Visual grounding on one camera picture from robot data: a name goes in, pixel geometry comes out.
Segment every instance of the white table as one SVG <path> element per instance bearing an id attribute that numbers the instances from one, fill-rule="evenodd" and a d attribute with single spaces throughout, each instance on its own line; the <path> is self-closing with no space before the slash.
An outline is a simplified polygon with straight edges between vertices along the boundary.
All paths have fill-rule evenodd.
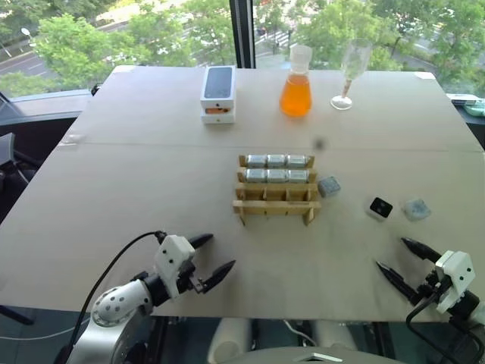
<path id="1" fill-rule="evenodd" d="M 418 285 L 431 265 L 399 237 L 472 255 L 485 297 L 483 150 L 435 80 L 367 72 L 336 111 L 337 72 L 311 73 L 314 105 L 304 121 L 282 116 L 284 71 L 237 71 L 233 126 L 199 120 L 200 68 L 119 67 L 58 146 L 0 227 L 0 304 L 79 310 L 117 251 L 138 234 L 163 229 L 216 238 L 195 259 L 201 276 L 236 259 L 210 294 L 186 293 L 159 315 L 402 321 L 410 305 L 374 260 Z M 324 137 L 327 149 L 312 149 Z M 316 219 L 233 214 L 237 156 L 314 154 L 320 176 L 342 191 L 323 199 Z M 395 206 L 379 223 L 367 198 Z M 410 222 L 399 206 L 421 197 L 433 210 Z M 138 243 L 101 290 L 150 269 L 154 240 Z M 431 310 L 418 319 L 446 319 Z"/>

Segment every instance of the champagne flute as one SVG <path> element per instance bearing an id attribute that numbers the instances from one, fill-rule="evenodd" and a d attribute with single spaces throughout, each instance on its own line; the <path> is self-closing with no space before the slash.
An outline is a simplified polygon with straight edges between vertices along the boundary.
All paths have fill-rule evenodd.
<path id="1" fill-rule="evenodd" d="M 347 96 L 352 80 L 359 77 L 367 69 L 371 58 L 372 43 L 366 39 L 354 39 L 349 43 L 342 60 L 342 71 L 346 77 L 342 95 L 333 97 L 330 104 L 337 110 L 348 110 L 352 100 Z"/>

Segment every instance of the white box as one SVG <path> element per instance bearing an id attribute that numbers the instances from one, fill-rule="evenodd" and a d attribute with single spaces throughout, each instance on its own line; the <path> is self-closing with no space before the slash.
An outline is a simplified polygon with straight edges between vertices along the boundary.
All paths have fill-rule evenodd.
<path id="1" fill-rule="evenodd" d="M 200 112 L 200 120 L 204 124 L 234 124 L 236 119 L 236 108 L 223 114 L 208 114 L 205 110 Z"/>
<path id="2" fill-rule="evenodd" d="M 236 66 L 210 66 L 205 69 L 200 103 L 207 108 L 234 108 Z"/>

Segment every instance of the glass window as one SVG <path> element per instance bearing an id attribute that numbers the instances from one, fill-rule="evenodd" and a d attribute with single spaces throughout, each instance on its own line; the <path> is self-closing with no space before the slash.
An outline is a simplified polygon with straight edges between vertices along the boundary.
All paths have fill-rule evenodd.
<path id="1" fill-rule="evenodd" d="M 119 64 L 235 64 L 228 0 L 0 0 L 0 91 L 91 89 Z"/>
<path id="2" fill-rule="evenodd" d="M 484 0 L 254 0 L 257 67 L 289 67 L 289 47 L 313 48 L 311 67 L 338 69 L 350 39 L 374 44 L 370 70 L 429 71 L 449 93 L 485 97 Z"/>

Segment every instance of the test tube rack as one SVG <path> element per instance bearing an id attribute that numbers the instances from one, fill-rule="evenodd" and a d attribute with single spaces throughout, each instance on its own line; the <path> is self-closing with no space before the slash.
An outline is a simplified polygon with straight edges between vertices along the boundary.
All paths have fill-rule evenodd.
<path id="1" fill-rule="evenodd" d="M 242 224 L 246 225 L 247 215 L 302 215 L 305 225 L 310 224 L 321 210 L 313 162 L 311 156 L 306 165 L 306 184 L 255 184 L 246 182 L 246 156 L 240 155 L 233 210 Z"/>

